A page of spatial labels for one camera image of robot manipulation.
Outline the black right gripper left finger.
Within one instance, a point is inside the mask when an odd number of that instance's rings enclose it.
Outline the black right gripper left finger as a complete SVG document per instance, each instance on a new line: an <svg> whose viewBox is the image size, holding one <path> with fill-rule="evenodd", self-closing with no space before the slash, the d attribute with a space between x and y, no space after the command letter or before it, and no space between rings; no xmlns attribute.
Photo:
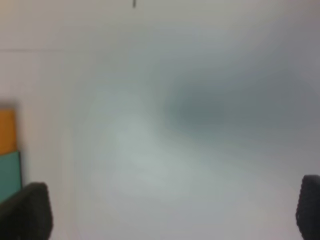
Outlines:
<svg viewBox="0 0 320 240"><path fill-rule="evenodd" d="M0 204L2 240L48 240L54 226L44 182L33 182Z"/></svg>

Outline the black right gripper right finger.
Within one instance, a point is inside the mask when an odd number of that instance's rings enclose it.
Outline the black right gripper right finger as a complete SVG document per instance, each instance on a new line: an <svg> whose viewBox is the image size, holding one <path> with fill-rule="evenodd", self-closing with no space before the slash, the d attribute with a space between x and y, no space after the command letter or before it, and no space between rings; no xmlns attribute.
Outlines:
<svg viewBox="0 0 320 240"><path fill-rule="evenodd" d="M295 219L304 240L320 240L319 175L305 175L302 178Z"/></svg>

